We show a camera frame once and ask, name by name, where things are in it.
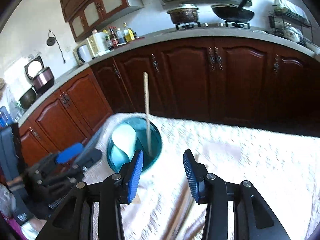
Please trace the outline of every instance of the person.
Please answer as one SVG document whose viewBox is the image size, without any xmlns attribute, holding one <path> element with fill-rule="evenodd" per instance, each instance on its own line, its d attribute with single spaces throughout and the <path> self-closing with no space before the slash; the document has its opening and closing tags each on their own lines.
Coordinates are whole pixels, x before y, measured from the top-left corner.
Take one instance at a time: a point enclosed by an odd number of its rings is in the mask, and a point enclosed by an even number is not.
<svg viewBox="0 0 320 240">
<path fill-rule="evenodd" d="M 16 177 L 13 181 L 4 182 L 3 179 L 0 181 L 0 212 L 7 223 L 17 232 L 17 234 L 23 240 L 34 240 L 43 228 L 46 220 L 38 219 L 36 217 L 31 218 L 29 221 L 24 223 L 22 226 L 15 221 L 13 218 L 13 212 L 16 208 L 16 201 L 14 195 L 6 187 L 22 181 L 22 178 Z"/>
</svg>

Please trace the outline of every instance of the magenta clothing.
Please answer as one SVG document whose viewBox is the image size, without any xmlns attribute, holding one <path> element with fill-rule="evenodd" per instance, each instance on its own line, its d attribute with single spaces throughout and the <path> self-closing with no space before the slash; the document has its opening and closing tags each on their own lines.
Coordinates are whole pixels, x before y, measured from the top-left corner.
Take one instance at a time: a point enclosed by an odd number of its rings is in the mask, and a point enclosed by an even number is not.
<svg viewBox="0 0 320 240">
<path fill-rule="evenodd" d="M 5 216 L 3 216 L 4 219 L 7 221 L 8 225 L 11 226 L 13 228 L 14 231 L 17 232 L 17 234 L 23 239 L 23 240 L 28 240 L 24 234 L 21 231 L 21 227 L 19 226 L 19 224 L 16 222 L 16 220 L 14 220 L 14 218 L 10 218 L 7 219 Z"/>
</svg>

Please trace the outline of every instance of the yellow bottle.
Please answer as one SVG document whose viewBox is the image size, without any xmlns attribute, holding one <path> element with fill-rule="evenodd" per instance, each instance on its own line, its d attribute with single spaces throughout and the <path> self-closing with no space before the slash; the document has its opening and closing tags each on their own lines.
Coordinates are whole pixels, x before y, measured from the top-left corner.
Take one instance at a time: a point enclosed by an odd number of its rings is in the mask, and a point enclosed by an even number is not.
<svg viewBox="0 0 320 240">
<path fill-rule="evenodd" d="M 127 23 L 126 23 L 126 22 L 123 23 L 123 31 L 124 31 L 125 40 L 126 40 L 127 42 L 130 42 L 130 41 L 133 41 L 133 40 L 134 40 L 133 32 L 132 32 L 132 30 L 130 30 L 130 29 L 127 27 Z"/>
</svg>

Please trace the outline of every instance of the teal container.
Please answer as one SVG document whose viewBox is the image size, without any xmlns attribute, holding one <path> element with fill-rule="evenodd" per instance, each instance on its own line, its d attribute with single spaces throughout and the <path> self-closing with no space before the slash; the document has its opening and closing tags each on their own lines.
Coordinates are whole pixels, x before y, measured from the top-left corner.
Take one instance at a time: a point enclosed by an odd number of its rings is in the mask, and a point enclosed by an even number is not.
<svg viewBox="0 0 320 240">
<path fill-rule="evenodd" d="M 137 141 L 135 145 L 135 150 L 139 149 L 143 151 L 143 167 L 142 171 L 146 171 L 149 169 L 158 159 L 161 149 L 162 149 L 162 140 L 159 133 L 159 130 L 157 127 L 150 122 L 150 130 L 151 130 L 151 153 L 148 152 L 148 143 L 147 143 L 147 121 L 146 119 L 140 118 L 140 117 L 131 117 L 124 121 L 122 121 L 120 124 L 127 123 L 133 127 L 137 134 Z M 115 165 L 112 158 L 111 158 L 111 150 L 115 144 L 112 141 L 112 137 L 110 136 L 108 145 L 107 145 L 107 161 L 110 166 L 110 168 L 114 172 L 119 172 L 120 167 L 119 165 Z M 130 159 L 127 157 L 126 153 L 122 150 L 118 149 L 120 152 L 122 152 L 124 159 L 127 159 L 124 161 L 124 163 L 129 162 Z"/>
</svg>

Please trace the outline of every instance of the wok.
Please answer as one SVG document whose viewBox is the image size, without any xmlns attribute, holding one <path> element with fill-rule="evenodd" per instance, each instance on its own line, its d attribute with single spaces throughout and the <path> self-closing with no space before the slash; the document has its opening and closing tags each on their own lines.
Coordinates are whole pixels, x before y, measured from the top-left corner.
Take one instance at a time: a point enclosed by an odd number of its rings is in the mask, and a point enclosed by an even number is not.
<svg viewBox="0 0 320 240">
<path fill-rule="evenodd" d="M 212 5 L 212 11 L 221 19 L 228 22 L 243 23 L 250 21 L 254 12 L 243 9 L 248 0 L 242 0 L 239 7 L 234 5 Z"/>
</svg>

